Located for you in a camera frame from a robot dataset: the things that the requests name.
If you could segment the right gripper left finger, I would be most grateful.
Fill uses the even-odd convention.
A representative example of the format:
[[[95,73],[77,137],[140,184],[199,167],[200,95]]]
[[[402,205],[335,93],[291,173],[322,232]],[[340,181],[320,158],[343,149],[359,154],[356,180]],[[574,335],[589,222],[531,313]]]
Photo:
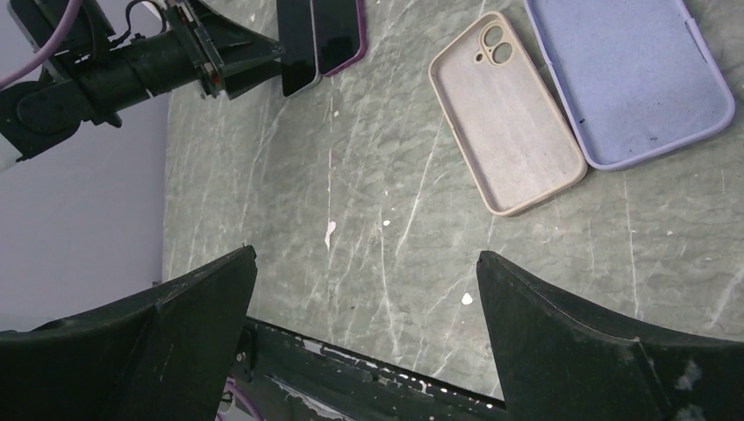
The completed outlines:
[[[257,277],[253,247],[113,303],[1,334],[4,420],[212,420]]]

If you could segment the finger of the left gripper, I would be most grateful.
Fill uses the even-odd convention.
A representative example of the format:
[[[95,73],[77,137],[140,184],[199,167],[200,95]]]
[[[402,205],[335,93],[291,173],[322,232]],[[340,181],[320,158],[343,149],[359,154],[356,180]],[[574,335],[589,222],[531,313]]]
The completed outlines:
[[[284,53],[279,41],[226,18],[205,1],[189,1],[189,5],[198,22],[198,38],[220,64],[262,64]]]
[[[233,100],[282,73],[279,61],[269,61],[225,79],[225,92]]]

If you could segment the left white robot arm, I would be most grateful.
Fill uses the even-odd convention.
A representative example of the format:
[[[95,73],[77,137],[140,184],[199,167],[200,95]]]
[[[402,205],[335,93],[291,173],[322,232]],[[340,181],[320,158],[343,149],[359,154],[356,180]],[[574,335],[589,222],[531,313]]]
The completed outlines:
[[[1,167],[72,137],[80,125],[120,127],[120,112],[197,82],[233,99],[281,73],[283,46],[201,1],[155,1],[160,30],[116,34],[96,1],[11,1],[34,48],[1,81]]]

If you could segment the grey silver phone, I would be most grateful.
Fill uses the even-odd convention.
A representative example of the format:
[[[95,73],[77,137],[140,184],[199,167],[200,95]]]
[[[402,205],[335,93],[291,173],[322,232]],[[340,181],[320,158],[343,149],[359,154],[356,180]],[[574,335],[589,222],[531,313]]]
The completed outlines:
[[[276,0],[284,97],[292,97],[319,83],[315,16],[310,0]]]

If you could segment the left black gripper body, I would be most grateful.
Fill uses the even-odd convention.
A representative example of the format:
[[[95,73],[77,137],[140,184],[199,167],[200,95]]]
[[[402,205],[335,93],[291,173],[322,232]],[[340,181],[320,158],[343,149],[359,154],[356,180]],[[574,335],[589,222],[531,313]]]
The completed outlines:
[[[169,28],[194,67],[205,96],[226,93],[226,59],[221,49],[232,42],[226,18],[205,1],[164,1]]]

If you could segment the purple phone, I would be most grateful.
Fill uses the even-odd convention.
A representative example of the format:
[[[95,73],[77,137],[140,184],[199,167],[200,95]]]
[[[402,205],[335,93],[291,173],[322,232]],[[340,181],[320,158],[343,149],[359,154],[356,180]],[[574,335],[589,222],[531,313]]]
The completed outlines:
[[[367,51],[365,2],[311,1],[315,18],[318,70],[331,77],[360,61]]]

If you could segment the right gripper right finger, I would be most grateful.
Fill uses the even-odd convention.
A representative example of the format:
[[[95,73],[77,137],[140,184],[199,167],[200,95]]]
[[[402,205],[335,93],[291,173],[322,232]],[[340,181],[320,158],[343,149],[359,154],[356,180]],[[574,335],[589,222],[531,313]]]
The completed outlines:
[[[739,341],[608,310],[492,251],[476,276],[509,419],[742,419]]]

